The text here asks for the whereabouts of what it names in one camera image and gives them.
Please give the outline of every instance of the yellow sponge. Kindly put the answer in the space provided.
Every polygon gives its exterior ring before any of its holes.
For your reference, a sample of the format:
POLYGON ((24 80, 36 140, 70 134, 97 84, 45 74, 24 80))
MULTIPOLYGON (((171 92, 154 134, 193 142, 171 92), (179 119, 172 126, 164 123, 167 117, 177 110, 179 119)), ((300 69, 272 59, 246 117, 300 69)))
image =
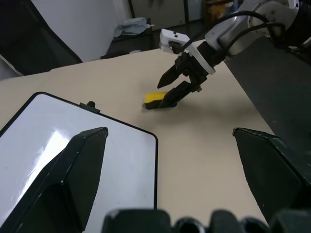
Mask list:
POLYGON ((159 92, 159 93, 149 93, 145 96, 145 107, 146 109, 155 109, 159 108, 162 100, 167 92, 159 92))

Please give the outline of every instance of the black cable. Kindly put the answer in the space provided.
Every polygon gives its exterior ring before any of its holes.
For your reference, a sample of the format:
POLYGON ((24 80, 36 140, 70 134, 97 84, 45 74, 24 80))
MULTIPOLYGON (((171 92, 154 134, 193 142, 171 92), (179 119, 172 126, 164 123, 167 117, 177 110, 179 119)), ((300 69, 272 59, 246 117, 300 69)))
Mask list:
MULTIPOLYGON (((279 27, 281 28, 281 35, 278 37, 278 40, 280 40, 284 33, 285 33, 285 25, 282 24, 282 23, 263 23, 263 24, 260 24, 260 25, 257 25, 257 26, 253 26, 253 27, 250 27, 242 32, 240 32, 239 34, 237 34, 231 41, 230 43, 221 51, 221 52, 224 52, 224 53, 228 53, 229 49, 234 45, 234 43, 240 39, 242 36, 248 34, 249 32, 252 32, 252 31, 255 31, 255 30, 258 30, 258 29, 262 29, 262 28, 271 28, 272 27, 279 27)), ((279 46, 277 44, 277 41, 272 41, 274 46, 279 46)))
MULTIPOLYGON (((201 35, 208 33, 208 31, 211 30, 213 27, 215 27, 217 24, 222 23, 222 22, 224 22, 224 21, 226 21, 226 20, 228 20, 230 18, 236 17, 236 16, 252 16, 252 17, 260 19, 264 23, 269 23, 269 20, 266 17, 262 16, 259 13, 253 12, 253 11, 239 11, 239 12, 235 12, 235 13, 232 13, 231 15, 223 16, 223 17, 213 21, 211 25, 209 25, 203 31, 197 33, 186 44, 184 44, 180 49, 178 49, 176 51, 176 53, 180 53, 180 52, 184 51, 192 42, 194 42, 201 35)), ((275 36, 273 30, 270 27, 267 27, 267 29, 268 29, 268 31, 270 33, 271 39, 275 40, 276 36, 275 36)))

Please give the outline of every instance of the robotic arm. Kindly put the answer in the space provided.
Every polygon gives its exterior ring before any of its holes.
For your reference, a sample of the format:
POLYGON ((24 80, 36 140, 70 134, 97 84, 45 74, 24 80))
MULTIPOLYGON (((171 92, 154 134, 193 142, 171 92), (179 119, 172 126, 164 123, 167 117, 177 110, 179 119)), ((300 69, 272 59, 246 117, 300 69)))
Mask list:
POLYGON ((158 88, 173 83, 179 75, 190 78, 167 92, 160 101, 145 103, 147 109, 175 107, 200 85, 226 56, 234 56, 262 36, 275 47, 294 52, 311 45, 311 6, 305 0, 244 0, 238 11, 220 18, 205 32, 205 41, 196 47, 192 42, 201 34, 188 36, 162 29, 161 50, 178 54, 175 64, 163 74, 158 88))

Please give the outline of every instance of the table surface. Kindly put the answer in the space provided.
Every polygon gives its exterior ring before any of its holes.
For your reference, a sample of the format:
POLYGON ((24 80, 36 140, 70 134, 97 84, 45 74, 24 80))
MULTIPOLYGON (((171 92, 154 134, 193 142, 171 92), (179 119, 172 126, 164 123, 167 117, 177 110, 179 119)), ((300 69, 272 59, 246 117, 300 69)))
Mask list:
POLYGON ((142 108, 144 95, 158 91, 159 78, 175 59, 151 50, 2 80, 0 127, 38 91, 75 103, 94 101, 103 114, 158 137, 157 203, 173 222, 193 216, 207 224, 211 212, 223 208, 238 218, 264 220, 247 185, 232 130, 272 131, 224 63, 207 77, 200 93, 189 94, 177 107, 142 108))

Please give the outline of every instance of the whiteboard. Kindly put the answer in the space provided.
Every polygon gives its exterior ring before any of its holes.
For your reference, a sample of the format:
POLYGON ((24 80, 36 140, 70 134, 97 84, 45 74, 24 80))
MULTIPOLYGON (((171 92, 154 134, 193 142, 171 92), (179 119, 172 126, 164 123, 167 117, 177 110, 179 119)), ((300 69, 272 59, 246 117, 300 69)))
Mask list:
POLYGON ((100 183, 86 233, 112 209, 156 207, 157 138, 47 93, 34 94, 0 137, 0 226, 42 168, 81 131, 107 127, 100 183))

